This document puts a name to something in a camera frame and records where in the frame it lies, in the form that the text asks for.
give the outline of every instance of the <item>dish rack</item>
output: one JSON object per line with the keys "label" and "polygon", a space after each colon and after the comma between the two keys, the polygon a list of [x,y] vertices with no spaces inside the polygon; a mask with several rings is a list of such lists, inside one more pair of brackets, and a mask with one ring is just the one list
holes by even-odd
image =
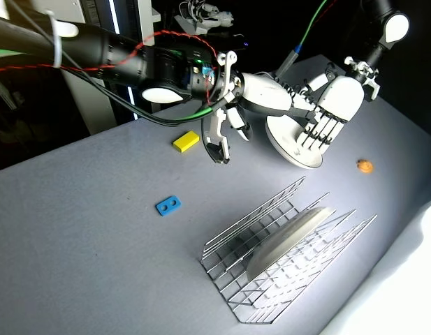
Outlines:
{"label": "dish rack", "polygon": [[[209,240],[201,264],[242,323],[270,324],[377,217],[348,225],[356,212],[333,214],[260,276],[248,282],[246,268],[254,250],[299,211],[290,202],[304,177]],[[329,193],[304,210],[311,209]]]}

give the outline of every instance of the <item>gray table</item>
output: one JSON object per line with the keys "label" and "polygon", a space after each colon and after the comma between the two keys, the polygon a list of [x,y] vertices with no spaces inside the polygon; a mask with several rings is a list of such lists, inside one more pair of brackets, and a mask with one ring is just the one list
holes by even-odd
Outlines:
{"label": "gray table", "polygon": [[[289,82],[323,71],[314,57]],[[176,107],[189,112],[195,103]],[[322,167],[287,163],[263,119],[232,161],[215,165],[201,145],[170,143],[199,124],[136,121],[0,171],[1,334],[317,334],[431,197],[431,137],[378,98],[365,103]],[[375,165],[356,169],[359,158]],[[203,244],[299,177],[301,208],[324,204],[379,217],[275,325],[241,325],[198,262]],[[161,217],[154,205],[176,195]]]}

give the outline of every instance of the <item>white plate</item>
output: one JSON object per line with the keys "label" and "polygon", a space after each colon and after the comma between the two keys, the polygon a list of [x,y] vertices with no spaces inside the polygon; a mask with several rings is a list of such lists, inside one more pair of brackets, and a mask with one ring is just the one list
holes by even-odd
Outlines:
{"label": "white plate", "polygon": [[246,270],[248,280],[254,280],[276,263],[334,212],[329,207],[316,207],[300,212],[282,225],[254,252]]}
{"label": "white plate", "polygon": [[287,115],[266,118],[266,133],[279,154],[300,168],[319,168],[322,164],[321,152],[306,149],[296,142],[303,130],[298,122]]}

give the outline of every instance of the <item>white zip tie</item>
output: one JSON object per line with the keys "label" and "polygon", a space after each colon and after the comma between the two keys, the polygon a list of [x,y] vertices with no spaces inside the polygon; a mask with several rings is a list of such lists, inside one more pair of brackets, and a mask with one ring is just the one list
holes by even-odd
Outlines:
{"label": "white zip tie", "polygon": [[54,42],[54,68],[60,68],[61,66],[61,57],[62,57],[62,49],[61,49],[61,36],[57,31],[57,21],[54,17],[54,12],[51,10],[45,10],[46,15],[49,16],[50,24],[52,26],[52,40]]}

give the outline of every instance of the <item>orange round object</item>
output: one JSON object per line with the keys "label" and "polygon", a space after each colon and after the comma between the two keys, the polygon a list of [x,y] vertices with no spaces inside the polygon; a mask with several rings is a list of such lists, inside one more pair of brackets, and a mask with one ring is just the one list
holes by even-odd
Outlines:
{"label": "orange round object", "polygon": [[360,169],[362,173],[372,173],[374,171],[374,165],[372,164],[371,161],[360,159],[356,163],[356,165],[358,166],[358,169]]}

